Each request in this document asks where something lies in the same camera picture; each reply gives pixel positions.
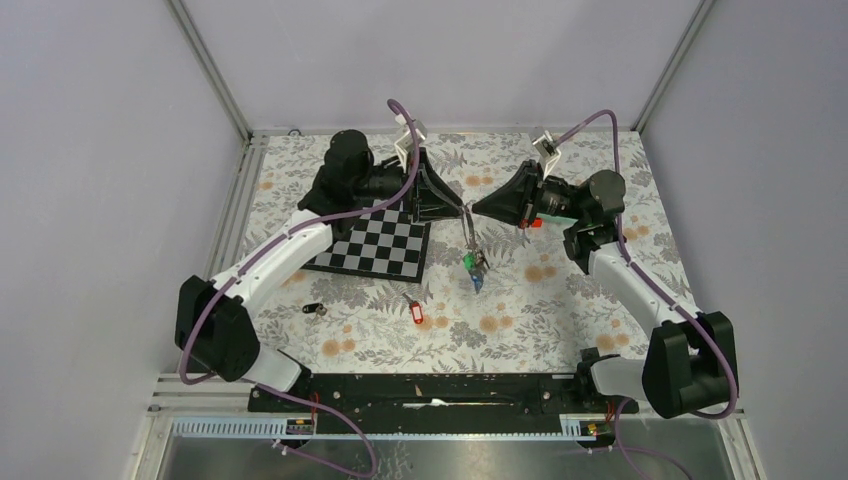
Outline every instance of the black metal base plate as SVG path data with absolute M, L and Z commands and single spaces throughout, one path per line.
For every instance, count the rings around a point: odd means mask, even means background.
M 560 414 L 604 415 L 607 401 L 583 401 L 571 375 L 551 374 L 315 374 L 304 376 L 291 393 L 301 398 L 318 394 L 365 433 L 514 434 L 560 433 Z M 434 399 L 450 406 L 430 404 Z M 250 412 L 309 414 L 309 408 L 253 389 Z M 348 434 L 350 428 L 335 416 L 320 413 L 318 432 Z M 638 412 L 631 402 L 626 413 Z

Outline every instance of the floral pattern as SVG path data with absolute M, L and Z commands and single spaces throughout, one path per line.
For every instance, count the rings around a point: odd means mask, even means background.
M 272 137 L 243 241 L 249 252 L 275 232 L 311 186 L 329 136 Z M 393 137 L 370 135 L 378 159 Z M 691 290 L 663 212 L 639 136 L 620 135 L 627 181 L 624 234 L 634 255 L 675 292 Z M 436 171 L 465 202 L 503 185 L 528 158 L 526 135 L 443 134 L 424 144 Z M 581 133 L 562 147 L 555 175 L 572 183 L 611 168 L 612 135 Z M 564 372 L 583 348 L 629 358 L 645 355 L 647 339 L 613 295 L 565 256 L 563 226 L 547 222 L 525 232 L 475 216 L 491 264 L 480 294 L 464 270 L 458 220 L 433 224 L 421 284 L 300 270 L 254 319 L 264 343 L 317 372 Z M 418 300 L 414 324 L 402 294 Z M 323 317 L 300 307 L 322 302 Z

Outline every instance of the table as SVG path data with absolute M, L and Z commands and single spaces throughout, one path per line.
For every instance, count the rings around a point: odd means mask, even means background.
M 636 133 L 619 135 L 627 182 L 624 234 L 634 257 L 675 292 L 691 291 Z M 288 219 L 309 190 L 329 135 L 271 137 L 243 240 L 250 252 Z M 392 155 L 392 135 L 369 135 L 377 160 Z M 440 134 L 424 146 L 436 171 L 473 202 L 508 180 L 519 164 L 538 158 L 527 135 Z M 611 132 L 580 133 L 562 147 L 554 175 L 579 183 L 612 168 Z M 565 256 L 563 226 L 547 222 L 526 231 L 475 216 L 491 264 L 474 293 L 461 257 L 459 220 L 433 223 L 421 284 L 300 270 L 280 285 L 253 319 L 263 343 L 315 372 L 478 373 L 568 372 L 579 351 L 644 357 L 647 338 L 624 307 Z M 425 321 L 412 322 L 408 293 Z M 322 302 L 324 317 L 301 313 Z

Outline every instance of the gray wall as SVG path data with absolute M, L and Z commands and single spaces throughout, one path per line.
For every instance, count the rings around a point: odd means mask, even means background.
M 255 128 L 636 120 L 698 0 L 187 0 Z
M 718 2 L 645 135 L 770 479 L 844 478 L 848 3 Z
M 0 15 L 0 478 L 118 478 L 239 141 L 162 1 Z

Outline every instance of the checkered board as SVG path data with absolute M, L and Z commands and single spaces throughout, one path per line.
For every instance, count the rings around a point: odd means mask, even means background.
M 393 205 L 360 217 L 345 238 L 303 268 L 421 283 L 429 238 L 429 224 L 412 223 Z

